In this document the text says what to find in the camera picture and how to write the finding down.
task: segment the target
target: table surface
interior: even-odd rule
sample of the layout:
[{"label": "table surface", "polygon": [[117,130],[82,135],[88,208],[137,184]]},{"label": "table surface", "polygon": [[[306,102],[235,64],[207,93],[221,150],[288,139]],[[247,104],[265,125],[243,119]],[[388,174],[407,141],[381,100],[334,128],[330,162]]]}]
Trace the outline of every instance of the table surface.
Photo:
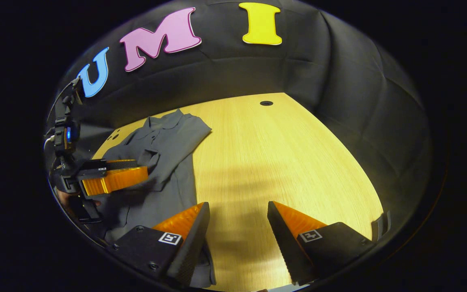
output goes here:
[{"label": "table surface", "polygon": [[[325,224],[343,222],[371,239],[371,222],[383,213],[371,181],[345,146],[287,94],[180,109],[212,128],[193,154],[197,202],[210,204],[206,238],[217,280],[210,289],[246,292],[291,283],[267,220],[269,201]],[[93,159],[145,120],[116,129],[111,137],[119,136],[106,140]]]}]

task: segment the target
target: letter m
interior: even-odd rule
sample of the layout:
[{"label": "letter m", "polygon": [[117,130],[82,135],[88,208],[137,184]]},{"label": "letter m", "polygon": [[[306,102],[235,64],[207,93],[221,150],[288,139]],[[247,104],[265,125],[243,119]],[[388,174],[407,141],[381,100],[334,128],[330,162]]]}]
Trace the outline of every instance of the letter m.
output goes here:
[{"label": "letter m", "polygon": [[137,28],[125,35],[120,42],[124,43],[126,49],[126,71],[133,71],[145,63],[145,57],[139,55],[138,49],[151,58],[157,58],[164,37],[167,37],[167,46],[164,48],[166,53],[179,52],[201,44],[201,38],[194,35],[191,26],[191,13],[195,10],[196,8],[190,7],[167,15],[156,28],[156,32]]}]

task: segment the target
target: blue letter u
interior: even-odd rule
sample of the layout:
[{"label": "blue letter u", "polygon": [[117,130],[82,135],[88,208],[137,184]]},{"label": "blue letter u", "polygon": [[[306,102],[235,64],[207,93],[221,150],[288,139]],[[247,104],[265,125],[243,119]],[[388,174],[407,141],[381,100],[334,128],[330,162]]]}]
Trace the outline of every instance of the blue letter u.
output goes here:
[{"label": "blue letter u", "polygon": [[84,88],[84,94],[86,97],[92,97],[97,94],[102,87],[104,87],[105,82],[107,81],[107,60],[105,58],[105,53],[109,50],[109,47],[105,48],[104,50],[100,51],[96,56],[93,58],[93,62],[96,63],[96,70],[99,72],[99,77],[95,81],[95,83],[89,82],[88,76],[88,68],[89,64],[85,65],[78,75],[80,79],[82,79],[82,86]]}]

